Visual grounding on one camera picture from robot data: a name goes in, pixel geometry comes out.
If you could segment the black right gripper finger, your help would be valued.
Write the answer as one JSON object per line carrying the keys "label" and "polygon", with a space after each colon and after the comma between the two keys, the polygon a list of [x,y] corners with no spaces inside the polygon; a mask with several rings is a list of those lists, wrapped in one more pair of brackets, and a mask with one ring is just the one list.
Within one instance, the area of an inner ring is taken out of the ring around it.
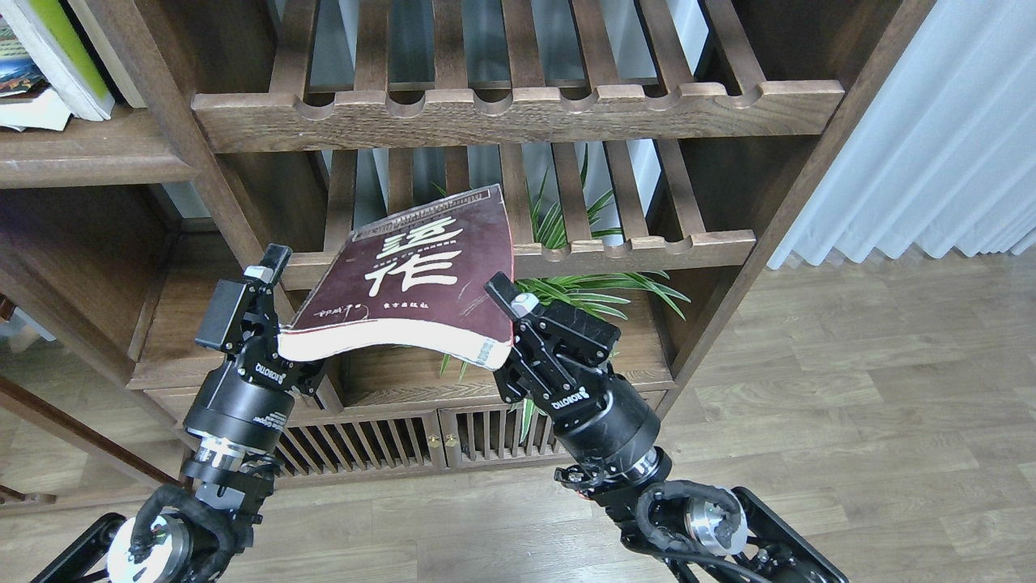
{"label": "black right gripper finger", "polygon": [[502,309],[512,321],[519,321],[529,314],[541,313],[540,300],[529,292],[519,291],[503,272],[491,276],[484,289],[489,298]]}

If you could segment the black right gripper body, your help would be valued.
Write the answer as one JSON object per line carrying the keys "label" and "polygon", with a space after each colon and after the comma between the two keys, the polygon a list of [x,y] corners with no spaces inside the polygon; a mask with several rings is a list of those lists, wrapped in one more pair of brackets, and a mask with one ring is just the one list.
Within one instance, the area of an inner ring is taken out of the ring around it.
{"label": "black right gripper body", "polygon": [[503,402],[531,398],[576,465],[555,471],[575,491],[645,488],[671,461],[655,446],[658,414],[608,361],[618,328],[565,303],[514,321],[513,350],[495,381]]}

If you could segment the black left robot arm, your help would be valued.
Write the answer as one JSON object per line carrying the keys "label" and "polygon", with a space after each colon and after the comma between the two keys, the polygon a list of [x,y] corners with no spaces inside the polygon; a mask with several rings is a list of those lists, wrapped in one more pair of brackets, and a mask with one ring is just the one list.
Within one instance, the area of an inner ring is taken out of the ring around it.
{"label": "black left robot arm", "polygon": [[296,393],[314,393],[322,360],[278,348],[274,288],[289,247],[271,244],[240,279],[219,281],[197,332],[223,353],[185,416],[201,443],[182,471],[197,488],[159,487],[137,516],[108,513],[38,573],[38,582],[214,582],[254,543],[261,506],[282,468],[275,457]]}

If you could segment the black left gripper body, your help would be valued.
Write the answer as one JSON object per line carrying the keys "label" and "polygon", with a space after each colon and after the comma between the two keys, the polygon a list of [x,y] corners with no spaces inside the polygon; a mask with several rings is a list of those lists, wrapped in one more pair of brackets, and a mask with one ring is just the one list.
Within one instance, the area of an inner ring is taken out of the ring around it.
{"label": "black left gripper body", "polygon": [[185,431],[202,440],[185,475],[223,484],[232,471],[271,477],[282,467],[274,451],[295,406],[292,392],[315,393],[326,365],[282,358],[278,332],[274,276],[218,281],[195,340],[225,359],[207,373],[185,416]]}

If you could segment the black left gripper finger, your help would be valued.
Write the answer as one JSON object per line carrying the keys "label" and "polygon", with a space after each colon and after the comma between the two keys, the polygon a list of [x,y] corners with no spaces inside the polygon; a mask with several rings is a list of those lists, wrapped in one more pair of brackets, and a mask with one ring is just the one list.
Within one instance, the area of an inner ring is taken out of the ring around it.
{"label": "black left gripper finger", "polygon": [[277,284],[282,276],[282,271],[292,255],[292,247],[280,244],[269,244],[259,262],[259,265],[248,266],[244,269],[244,279],[261,282],[266,287]]}

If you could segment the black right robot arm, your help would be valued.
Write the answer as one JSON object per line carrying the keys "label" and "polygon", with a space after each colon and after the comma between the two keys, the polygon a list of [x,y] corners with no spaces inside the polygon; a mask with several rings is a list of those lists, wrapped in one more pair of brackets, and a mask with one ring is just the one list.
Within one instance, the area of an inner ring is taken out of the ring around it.
{"label": "black right robot arm", "polygon": [[531,398],[574,464],[555,480],[606,511],[622,545],[693,582],[843,582],[845,576],[743,487],[670,479],[661,421],[612,369],[618,328],[584,310],[547,307],[497,273],[486,292],[513,321],[513,351],[495,373],[505,402]]}

